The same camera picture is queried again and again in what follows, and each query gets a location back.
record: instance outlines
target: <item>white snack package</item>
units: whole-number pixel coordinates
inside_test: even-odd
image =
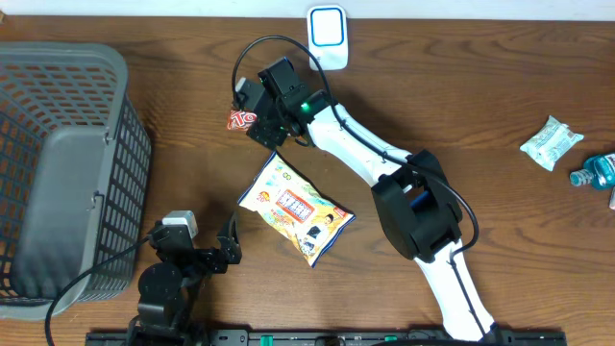
[[[583,135],[573,133],[568,129],[568,125],[560,123],[549,115],[549,120],[542,130],[520,149],[551,172],[557,160],[582,139]]]

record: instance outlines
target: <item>green component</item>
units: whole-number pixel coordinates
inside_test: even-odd
[[[261,336],[260,337],[260,346],[273,346],[273,336]]]

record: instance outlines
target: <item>wooden tabletop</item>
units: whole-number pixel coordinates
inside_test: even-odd
[[[350,20],[350,61],[330,72],[336,98],[366,128],[412,152],[432,151],[472,205],[479,243],[466,259],[497,322],[561,329],[570,345],[615,338],[615,211],[610,191],[572,187],[568,175],[615,151],[615,24]],[[193,210],[202,247],[270,152],[225,130],[231,71],[256,37],[307,41],[305,20],[236,18],[11,17],[1,40],[101,42],[128,62],[129,94],[155,143],[142,232],[171,210]],[[306,57],[269,42],[240,75],[287,55],[319,87]],[[585,135],[555,166],[519,146],[549,115]],[[407,329],[439,325],[419,267],[384,237],[370,189],[335,157],[288,141],[282,155],[357,215],[311,269],[260,216],[239,210],[240,265],[215,276],[194,311],[210,325],[254,329]],[[469,222],[461,224],[464,239]],[[157,262],[144,247],[135,277]],[[119,297],[75,305],[53,319],[59,345],[92,330],[124,329],[136,315],[135,281]],[[0,322],[0,344],[44,342],[38,322]]]

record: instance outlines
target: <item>gray plastic basket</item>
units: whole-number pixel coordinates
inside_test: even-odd
[[[135,243],[151,145],[122,57],[97,44],[0,43],[0,318],[42,319],[81,272]],[[132,253],[73,287],[104,300]]]

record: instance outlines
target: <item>basket bottom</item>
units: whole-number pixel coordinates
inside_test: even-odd
[[[18,294],[53,299],[79,275],[84,251],[94,251],[86,235],[97,231],[87,226],[104,137],[103,127],[69,126],[44,142],[11,273]]]

